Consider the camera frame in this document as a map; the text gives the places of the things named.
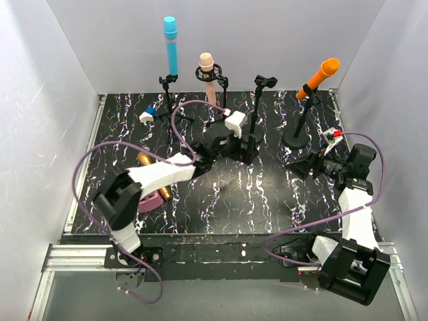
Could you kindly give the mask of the black round-base shock-mount stand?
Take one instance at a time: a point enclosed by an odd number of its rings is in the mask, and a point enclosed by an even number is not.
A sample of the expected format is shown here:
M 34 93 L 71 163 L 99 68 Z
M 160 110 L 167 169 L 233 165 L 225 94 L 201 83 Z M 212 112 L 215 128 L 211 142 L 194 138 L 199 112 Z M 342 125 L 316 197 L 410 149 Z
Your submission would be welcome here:
M 298 119 L 298 123 L 295 127 L 287 125 L 282 132 L 282 142 L 285 146 L 292 150 L 298 150 L 305 147 L 309 141 L 308 133 L 303 130 L 306 123 L 306 117 L 313 106 L 320 105 L 321 99 L 317 94 L 318 88 L 311 89 L 308 84 L 303 85 L 304 93 L 306 94 L 306 102 L 304 104 L 304 111 Z

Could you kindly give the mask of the black round-base clip stand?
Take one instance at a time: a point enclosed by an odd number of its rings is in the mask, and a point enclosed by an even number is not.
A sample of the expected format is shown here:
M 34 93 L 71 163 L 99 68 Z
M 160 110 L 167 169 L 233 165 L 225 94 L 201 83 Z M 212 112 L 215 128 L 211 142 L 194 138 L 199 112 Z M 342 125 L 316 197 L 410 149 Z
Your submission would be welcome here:
M 252 113 L 250 114 L 250 123 L 245 125 L 243 128 L 242 140 L 244 142 L 248 142 L 249 136 L 252 134 L 255 136 L 255 143 L 260 144 L 264 138 L 263 130 L 256 124 L 259 118 L 259 103 L 263 94 L 264 88 L 272 89 L 278 82 L 278 79 L 275 77 L 263 77 L 261 75 L 257 75 L 255 77 L 255 102 Z

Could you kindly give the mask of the pink beige microphone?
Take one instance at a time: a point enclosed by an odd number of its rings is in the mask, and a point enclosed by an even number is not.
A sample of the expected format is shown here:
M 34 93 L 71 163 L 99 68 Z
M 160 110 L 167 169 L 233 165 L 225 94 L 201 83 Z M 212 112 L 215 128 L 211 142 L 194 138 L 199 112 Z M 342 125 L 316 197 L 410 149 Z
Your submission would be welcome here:
M 199 56 L 199 67 L 203 72 L 208 102 L 216 105 L 214 60 L 210 53 L 204 52 Z

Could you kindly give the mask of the black tripod mic stand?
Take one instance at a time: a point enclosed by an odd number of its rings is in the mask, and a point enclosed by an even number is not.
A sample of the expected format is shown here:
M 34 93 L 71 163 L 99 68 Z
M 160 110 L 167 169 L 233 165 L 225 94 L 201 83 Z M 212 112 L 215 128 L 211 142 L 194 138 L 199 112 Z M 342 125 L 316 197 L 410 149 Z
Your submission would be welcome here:
M 169 123 L 172 124 L 178 124 L 181 120 L 186 120 L 190 122 L 191 124 L 194 123 L 194 118 L 189 118 L 187 116 L 183 116 L 182 114 L 177 114 L 176 117 L 178 120 L 172 121 L 171 117 L 173 114 L 173 107 L 175 106 L 175 100 L 172 98 L 172 96 L 169 93 L 169 84 L 175 83 L 178 80 L 178 75 L 167 75 L 165 78 L 159 77 L 158 82 L 162 85 L 163 90 L 165 91 L 165 98 L 167 99 L 167 111 L 163 114 L 157 114 L 156 118 L 159 120 L 162 120 L 163 118 L 167 118 L 169 120 Z

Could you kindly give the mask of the orange microphone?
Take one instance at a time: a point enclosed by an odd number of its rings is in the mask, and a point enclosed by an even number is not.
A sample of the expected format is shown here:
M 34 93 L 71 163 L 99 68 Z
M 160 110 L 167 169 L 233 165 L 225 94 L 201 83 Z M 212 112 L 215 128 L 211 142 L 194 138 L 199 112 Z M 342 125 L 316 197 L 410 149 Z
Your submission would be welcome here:
M 298 100 L 303 100 L 314 92 L 315 89 L 327 78 L 334 76 L 340 68 L 340 61 L 337 58 L 328 58 L 322 62 L 320 69 L 306 83 L 308 90 L 302 87 L 296 94 Z

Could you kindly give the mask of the blue microphone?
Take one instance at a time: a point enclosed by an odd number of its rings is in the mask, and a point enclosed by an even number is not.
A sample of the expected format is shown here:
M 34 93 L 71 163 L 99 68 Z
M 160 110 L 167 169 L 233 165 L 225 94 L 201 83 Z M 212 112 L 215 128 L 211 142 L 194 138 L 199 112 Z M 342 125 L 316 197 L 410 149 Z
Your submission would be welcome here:
M 166 16 L 163 20 L 163 31 L 167 44 L 167 58 L 169 74 L 178 75 L 178 55 L 177 55 L 177 21 L 173 16 Z

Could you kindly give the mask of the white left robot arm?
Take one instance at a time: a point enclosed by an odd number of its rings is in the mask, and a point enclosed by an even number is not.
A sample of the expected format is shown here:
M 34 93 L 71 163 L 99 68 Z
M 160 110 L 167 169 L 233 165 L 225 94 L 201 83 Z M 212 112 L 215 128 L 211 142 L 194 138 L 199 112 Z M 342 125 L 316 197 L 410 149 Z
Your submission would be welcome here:
M 127 264 L 149 255 L 134 228 L 134 220 L 140 202 L 161 187 L 191 181 L 209 172 L 219 158 L 230 158 L 250 165 L 258 155 L 256 137 L 248 134 L 238 138 L 232 130 L 224 128 L 214 135 L 206 133 L 186 150 L 143 167 L 124 169 L 118 165 L 107 172 L 93 198 L 93 204 L 101 210 L 110 228 L 112 243 L 124 256 Z

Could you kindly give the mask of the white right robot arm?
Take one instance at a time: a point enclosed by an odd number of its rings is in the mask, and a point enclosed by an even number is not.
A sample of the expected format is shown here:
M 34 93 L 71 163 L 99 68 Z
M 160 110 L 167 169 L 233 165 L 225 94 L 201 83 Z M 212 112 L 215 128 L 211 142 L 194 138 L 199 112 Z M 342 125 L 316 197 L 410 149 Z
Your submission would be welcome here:
M 320 287 L 344 298 L 368 306 L 386 276 L 391 259 L 378 246 L 372 228 L 372 183 L 366 178 L 376 158 L 375 149 L 355 144 L 346 160 L 330 156 L 331 148 L 299 158 L 286 165 L 301 179 L 325 175 L 340 191 L 338 203 L 344 214 L 342 237 L 315 232 L 308 251 L 321 263 Z

